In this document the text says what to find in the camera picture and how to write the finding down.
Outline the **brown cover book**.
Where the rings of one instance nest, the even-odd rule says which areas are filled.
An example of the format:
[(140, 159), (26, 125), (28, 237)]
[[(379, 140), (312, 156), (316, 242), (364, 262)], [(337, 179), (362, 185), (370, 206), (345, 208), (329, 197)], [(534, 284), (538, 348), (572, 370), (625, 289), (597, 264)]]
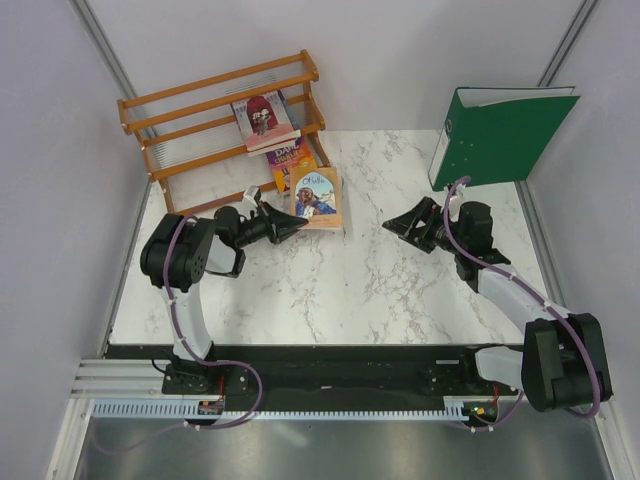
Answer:
[(298, 167), (290, 176), (290, 213), (306, 230), (343, 230), (342, 182), (335, 167)]

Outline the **yellow Roald Dahl book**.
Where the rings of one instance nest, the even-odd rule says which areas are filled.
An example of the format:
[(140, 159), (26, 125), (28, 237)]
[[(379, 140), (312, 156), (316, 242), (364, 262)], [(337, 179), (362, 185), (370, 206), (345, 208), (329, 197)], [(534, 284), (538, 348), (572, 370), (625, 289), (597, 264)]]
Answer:
[(290, 175), (298, 167), (316, 167), (316, 160), (305, 137), (299, 137), (293, 146), (278, 148), (266, 154), (276, 188), (284, 193), (290, 188)]

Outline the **red Treehouse book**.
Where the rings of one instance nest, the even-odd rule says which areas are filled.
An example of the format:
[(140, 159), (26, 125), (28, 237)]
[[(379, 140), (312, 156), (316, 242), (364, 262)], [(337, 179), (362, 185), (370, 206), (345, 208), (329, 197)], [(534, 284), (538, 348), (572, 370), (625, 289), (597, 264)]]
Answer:
[(261, 148), (255, 149), (255, 150), (251, 150), (251, 151), (248, 150), (247, 154), (250, 157), (261, 155), (261, 154), (266, 154), (268, 152), (274, 151), (278, 147), (278, 145), (279, 144), (276, 143), (276, 144), (267, 145), (267, 146), (264, 146), (264, 147), (261, 147)]

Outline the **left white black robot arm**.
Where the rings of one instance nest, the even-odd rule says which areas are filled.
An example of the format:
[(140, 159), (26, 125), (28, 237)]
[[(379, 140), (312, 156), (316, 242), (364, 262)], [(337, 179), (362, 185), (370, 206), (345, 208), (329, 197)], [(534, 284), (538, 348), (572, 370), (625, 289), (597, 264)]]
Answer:
[(208, 393), (219, 382), (219, 369), (210, 357), (213, 340), (207, 331), (200, 282), (207, 274), (237, 278), (244, 248), (268, 240), (277, 245), (308, 224), (260, 201), (248, 216), (232, 206), (218, 209), (211, 219), (168, 213), (160, 220), (140, 256), (140, 268), (161, 291), (173, 332), (173, 355), (192, 361), (185, 382)]

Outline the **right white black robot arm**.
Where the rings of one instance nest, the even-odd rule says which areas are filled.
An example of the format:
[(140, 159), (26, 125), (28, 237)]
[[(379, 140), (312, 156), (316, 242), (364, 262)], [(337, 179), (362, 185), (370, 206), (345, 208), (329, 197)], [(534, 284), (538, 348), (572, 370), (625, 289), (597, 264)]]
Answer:
[(493, 244), (488, 205), (463, 203), (456, 220), (429, 197), (383, 228), (424, 253), (453, 255), (456, 272), (475, 293), (494, 304), (524, 335), (522, 345), (473, 348), (458, 368), (467, 392), (483, 392), (493, 382), (524, 394), (538, 412), (567, 410), (594, 417), (612, 394), (598, 320), (549, 301), (524, 281)]

